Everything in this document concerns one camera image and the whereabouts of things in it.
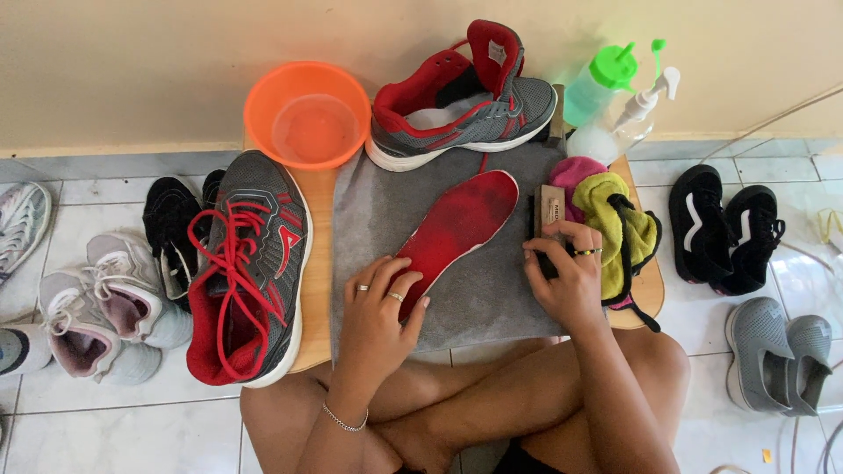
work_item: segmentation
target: wall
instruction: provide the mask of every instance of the wall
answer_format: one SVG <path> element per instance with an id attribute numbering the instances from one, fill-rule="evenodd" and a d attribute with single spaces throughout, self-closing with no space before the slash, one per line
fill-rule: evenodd
<path id="1" fill-rule="evenodd" d="M 250 85 L 278 63 L 334 62 L 370 94 L 461 39 L 514 28 L 524 75 L 568 78 L 598 49 L 649 42 L 682 74 L 660 138 L 733 137 L 843 81 L 839 0 L 41 0 L 0 3 L 0 156 L 239 147 Z M 768 135 L 843 136 L 843 94 Z"/>

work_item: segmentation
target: bracelet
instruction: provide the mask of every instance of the bracelet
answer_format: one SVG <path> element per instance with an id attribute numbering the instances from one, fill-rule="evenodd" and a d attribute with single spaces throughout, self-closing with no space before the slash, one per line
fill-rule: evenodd
<path id="1" fill-rule="evenodd" d="M 334 415 L 334 413 L 330 412 L 330 409 L 328 408 L 328 405 L 326 403 L 322 403 L 322 411 L 325 412 L 325 413 L 328 413 L 328 416 L 330 417 L 330 419 L 334 420 L 336 422 L 336 424 L 340 425 L 340 428 L 345 429 L 346 431 L 351 431 L 352 433 L 356 433 L 356 432 L 360 431 L 361 429 L 366 428 L 366 421 L 368 420 L 368 408 L 366 409 L 366 417 L 363 419 L 363 423 L 360 423 L 360 426 L 358 426 L 357 428 L 348 426 L 347 424 L 340 421 L 340 419 L 338 417 L 336 417 L 336 415 Z"/>

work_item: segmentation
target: orange bowl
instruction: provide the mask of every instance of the orange bowl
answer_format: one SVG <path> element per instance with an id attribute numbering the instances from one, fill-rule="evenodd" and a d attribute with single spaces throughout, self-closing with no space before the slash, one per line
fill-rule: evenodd
<path id="1" fill-rule="evenodd" d="M 252 87 L 243 109 L 258 149 L 302 170 L 336 168 L 358 153 L 369 134 L 366 91 L 340 67 L 288 62 Z"/>

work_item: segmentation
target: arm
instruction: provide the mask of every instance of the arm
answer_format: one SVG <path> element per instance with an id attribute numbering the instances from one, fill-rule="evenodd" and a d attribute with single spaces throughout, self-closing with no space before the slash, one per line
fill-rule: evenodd
<path id="1" fill-rule="evenodd" d="M 556 221 L 546 234 L 566 235 L 577 250 L 599 248 L 600 232 Z M 533 294 L 571 335 L 594 456 L 603 472 L 679 472 L 641 387 L 620 351 L 600 308 L 600 255 L 567 254 L 553 240 L 524 244 L 525 271 Z M 559 272 L 546 280 L 534 251 L 544 252 Z"/>
<path id="2" fill-rule="evenodd" d="M 349 427 L 362 425 L 375 391 L 418 341 L 430 298 L 418 300 L 402 327 L 398 322 L 400 302 L 386 295 L 387 288 L 406 295 L 410 286 L 422 279 L 419 272 L 407 272 L 389 286 L 393 275 L 409 265 L 408 258 L 386 256 L 346 283 L 340 350 L 325 405 Z M 369 286 L 369 290 L 358 290 L 358 285 Z M 363 472 L 366 434 L 367 428 L 357 432 L 344 429 L 323 410 L 304 446 L 297 473 Z"/>

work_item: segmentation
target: white stripe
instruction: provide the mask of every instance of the white stripe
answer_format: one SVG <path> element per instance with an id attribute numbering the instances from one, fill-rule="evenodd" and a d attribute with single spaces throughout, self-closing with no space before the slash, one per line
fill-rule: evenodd
<path id="1" fill-rule="evenodd" d="M 690 214 L 691 220 L 694 221 L 694 225 L 691 226 L 688 234 L 685 234 L 685 250 L 690 252 L 690 241 L 694 238 L 697 230 L 702 229 L 702 220 L 700 219 L 700 214 L 696 212 L 696 208 L 694 207 L 694 193 L 688 193 L 688 196 L 685 197 L 685 205 L 688 206 L 688 214 Z"/>
<path id="2" fill-rule="evenodd" d="M 749 234 L 749 209 L 740 213 L 740 240 L 738 246 L 745 244 L 752 236 Z"/>

